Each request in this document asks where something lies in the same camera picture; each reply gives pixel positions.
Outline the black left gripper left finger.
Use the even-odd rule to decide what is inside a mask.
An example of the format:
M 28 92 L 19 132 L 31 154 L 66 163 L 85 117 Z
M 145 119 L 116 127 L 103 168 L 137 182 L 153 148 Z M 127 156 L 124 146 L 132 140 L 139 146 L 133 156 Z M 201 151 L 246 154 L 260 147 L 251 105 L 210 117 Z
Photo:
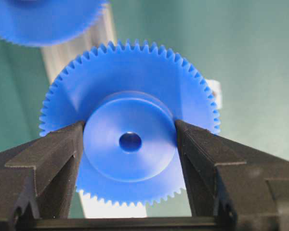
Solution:
M 0 231 L 20 217 L 67 218 L 83 153 L 84 122 L 0 153 Z

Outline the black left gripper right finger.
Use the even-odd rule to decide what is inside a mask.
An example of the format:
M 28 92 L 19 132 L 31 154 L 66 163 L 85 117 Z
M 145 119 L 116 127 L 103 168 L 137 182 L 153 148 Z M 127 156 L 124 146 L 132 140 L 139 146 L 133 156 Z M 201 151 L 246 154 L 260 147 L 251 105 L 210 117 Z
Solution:
M 175 121 L 193 216 L 225 216 L 236 231 L 289 231 L 289 161 Z

